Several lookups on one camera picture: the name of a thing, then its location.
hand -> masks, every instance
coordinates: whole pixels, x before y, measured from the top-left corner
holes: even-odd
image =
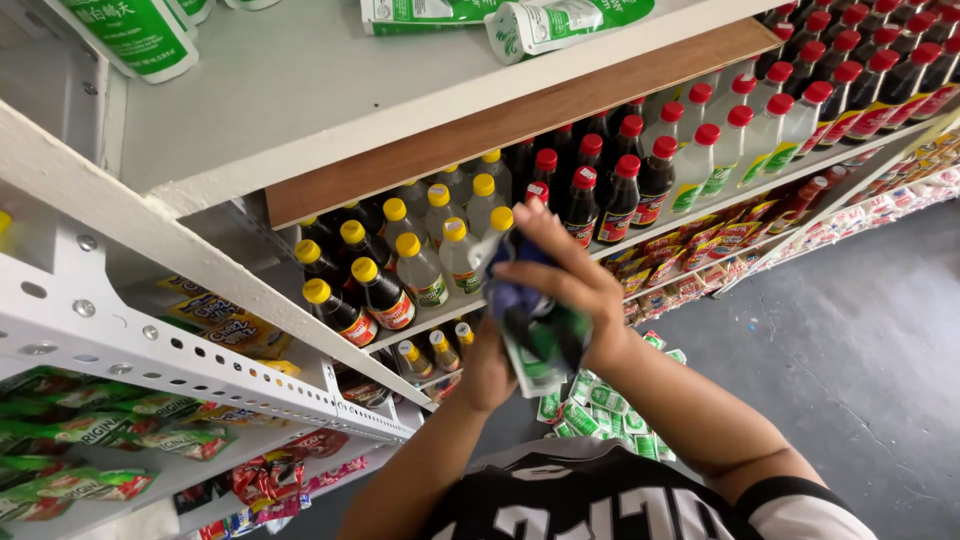
[[[637,341],[642,340],[623,324],[623,289],[613,275],[590,258],[540,199],[531,199],[527,206],[515,205],[514,224],[563,269],[536,262],[501,262],[493,267],[494,275],[537,289],[590,316],[593,336],[583,367],[602,372],[632,357]]]
[[[503,350],[496,323],[487,314],[464,358],[460,383],[448,399],[459,401],[474,412],[490,414],[510,398],[515,388],[514,368]]]

sleeve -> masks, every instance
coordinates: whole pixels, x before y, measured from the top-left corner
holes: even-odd
[[[768,540],[876,540],[840,498],[807,479],[761,480],[747,489],[734,509]]]

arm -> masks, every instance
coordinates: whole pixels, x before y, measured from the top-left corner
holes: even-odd
[[[490,414],[516,387],[496,324],[480,325],[460,383],[354,498],[338,538],[415,538],[463,475]]]
[[[623,325],[616,279],[572,241],[538,201],[514,208],[514,222],[562,267],[497,265],[499,278],[534,287],[593,319],[583,366],[612,385],[708,487],[735,503],[775,476],[823,481],[766,418]]]

red bottle cap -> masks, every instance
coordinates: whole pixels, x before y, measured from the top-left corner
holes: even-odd
[[[921,43],[912,53],[910,61],[918,65],[926,65],[937,60],[944,48],[936,43]]]
[[[777,94],[767,103],[767,112],[776,115],[787,114],[793,109],[793,103],[790,94]]]
[[[887,71],[893,66],[897,65],[897,62],[900,61],[900,55],[897,54],[897,51],[891,51],[890,49],[884,49],[874,55],[870,59],[870,62],[867,63],[867,67],[871,71]]]
[[[643,131],[643,118],[636,114],[627,114],[623,117],[623,123],[620,124],[620,134],[628,137],[640,135]]]
[[[730,109],[730,114],[727,115],[727,122],[735,128],[744,128],[753,119],[754,110],[746,105],[737,105],[733,109]]]
[[[960,53],[960,36],[954,36],[944,41],[944,48],[952,55]]]
[[[578,167],[573,173],[573,186],[591,189],[597,184],[597,171],[589,165]]]
[[[896,24],[884,24],[879,30],[874,32],[874,43],[877,45],[889,45],[900,37],[900,27]]]
[[[684,105],[679,101],[671,101],[660,109],[660,120],[664,122],[679,122],[684,115]]]
[[[720,138],[720,128],[715,124],[703,124],[697,128],[697,133],[693,134],[693,140],[705,146],[715,144],[718,138]]]
[[[677,153],[677,139],[669,135],[659,136],[654,141],[654,156],[666,160]]]
[[[541,171],[552,171],[557,168],[557,153],[549,148],[537,152],[537,168]]]
[[[876,0],[874,10],[877,13],[889,13],[897,8],[900,0]]]
[[[820,41],[810,41],[804,45],[804,49],[800,51],[800,60],[806,63],[814,63],[819,60],[826,51],[827,46]]]
[[[906,21],[904,26],[914,34],[922,34],[929,30],[935,22],[937,22],[937,15],[931,12],[919,12],[910,17],[910,20]]]
[[[603,148],[603,138],[601,138],[600,135],[586,134],[583,140],[580,141],[580,151],[588,156],[600,154],[601,148]]]
[[[793,64],[788,61],[775,61],[767,70],[767,80],[774,83],[783,83],[793,73]]]
[[[810,103],[823,103],[833,93],[833,85],[817,81],[804,90],[804,99]]]
[[[956,6],[943,6],[940,8],[940,19],[948,22],[960,22],[960,8]]]
[[[860,33],[856,30],[844,30],[840,33],[840,36],[837,36],[837,39],[833,41],[833,49],[840,51],[841,53],[849,53],[856,48],[856,44],[860,42]]]
[[[810,14],[810,17],[806,20],[804,28],[808,32],[817,33],[823,32],[827,25],[830,23],[830,14],[827,12],[813,12]]]
[[[836,79],[837,83],[852,83],[860,76],[860,73],[863,71],[863,66],[860,65],[858,61],[848,60],[841,63],[835,70],[833,70],[833,78]]]
[[[707,83],[697,83],[690,89],[687,97],[692,103],[706,103],[710,100],[710,94],[713,93],[713,86]]]
[[[774,34],[783,41],[790,39],[793,36],[793,31],[794,26],[788,22],[779,22],[773,29]]]
[[[636,173],[640,171],[640,158],[634,156],[633,154],[620,156],[620,159],[616,162],[616,168],[614,170],[616,174],[622,176],[623,178],[636,176]]]
[[[736,79],[733,79],[731,88],[733,93],[749,94],[754,91],[754,86],[756,86],[756,77],[745,73],[743,75],[737,75]]]
[[[529,201],[537,197],[542,203],[546,205],[547,201],[550,200],[550,188],[546,186],[543,182],[537,181],[527,185],[526,197],[523,198],[524,201]]]
[[[853,4],[843,12],[843,17],[840,20],[844,24],[860,24],[863,22],[863,19],[867,18],[867,13],[870,12],[870,8],[866,4]]]

gray concrete floor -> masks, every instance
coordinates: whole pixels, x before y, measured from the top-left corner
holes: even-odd
[[[638,329],[776,424],[879,538],[960,537],[958,283],[954,201]],[[475,455],[542,436],[534,418],[514,395]],[[332,538],[364,483],[316,500],[275,538]]]

